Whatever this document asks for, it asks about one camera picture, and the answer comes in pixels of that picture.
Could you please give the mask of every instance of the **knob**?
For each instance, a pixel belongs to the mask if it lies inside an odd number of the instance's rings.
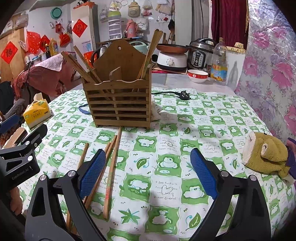
[[[171,65],[174,64],[174,61],[170,58],[170,59],[167,60],[167,64],[168,64],[169,66],[171,66]]]

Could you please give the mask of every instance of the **person's hand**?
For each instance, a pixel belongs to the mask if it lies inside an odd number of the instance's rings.
[[[22,199],[20,198],[20,191],[18,187],[15,187],[10,191],[11,202],[10,209],[15,213],[15,215],[19,215],[22,213]]]

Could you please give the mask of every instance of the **cooking oil bottle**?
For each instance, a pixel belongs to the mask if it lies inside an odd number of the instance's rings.
[[[51,56],[55,56],[59,53],[57,42],[53,38],[49,42],[49,51]]]
[[[227,47],[223,38],[219,38],[219,43],[216,45],[212,56],[211,79],[215,80],[220,85],[226,85],[227,77]]]

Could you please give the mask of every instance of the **white refrigerator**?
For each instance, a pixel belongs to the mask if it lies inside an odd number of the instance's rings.
[[[99,47],[97,43],[100,42],[98,5],[95,4],[93,7],[89,7],[88,5],[80,6],[76,9],[72,8],[71,19],[72,30],[74,30],[74,26],[79,19],[87,25],[80,37],[73,32],[73,45],[76,45],[82,54],[96,50]],[[82,60],[77,58],[77,61],[86,70]]]

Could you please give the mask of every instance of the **white bowl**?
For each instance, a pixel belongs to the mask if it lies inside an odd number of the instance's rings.
[[[201,70],[196,70],[196,69],[189,69],[188,74],[190,80],[194,83],[203,83],[207,80],[208,78],[208,73],[201,71]]]

